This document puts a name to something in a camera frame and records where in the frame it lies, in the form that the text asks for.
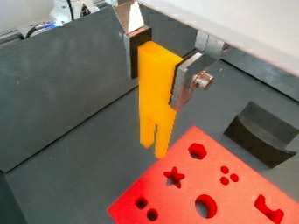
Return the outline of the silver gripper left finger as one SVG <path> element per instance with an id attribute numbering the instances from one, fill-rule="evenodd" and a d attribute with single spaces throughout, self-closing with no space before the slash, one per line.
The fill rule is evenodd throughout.
<path id="1" fill-rule="evenodd" d="M 153 29 L 146 25 L 138 1 L 122 3 L 115 8 L 125 31 L 126 66 L 131 79 L 138 77 L 138 47 L 153 39 Z"/>

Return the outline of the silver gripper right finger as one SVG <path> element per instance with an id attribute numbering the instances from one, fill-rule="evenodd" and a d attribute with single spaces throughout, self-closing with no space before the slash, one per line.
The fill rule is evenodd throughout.
<path id="1" fill-rule="evenodd" d="M 207 90 L 214 82 L 209 69 L 229 51 L 230 45 L 203 31 L 198 31 L 195 49 L 183 57 L 175 68 L 171 107 L 179 111 L 193 98 L 197 88 Z"/>

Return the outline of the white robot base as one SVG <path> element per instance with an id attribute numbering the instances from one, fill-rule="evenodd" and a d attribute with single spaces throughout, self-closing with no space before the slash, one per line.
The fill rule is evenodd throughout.
<path id="1" fill-rule="evenodd" d="M 18 32 L 23 39 L 49 31 L 53 28 L 65 26 L 69 22 L 99 11 L 95 2 L 101 0 L 51 0 L 50 10 L 31 7 L 23 10 L 26 22 L 18 26 Z"/>

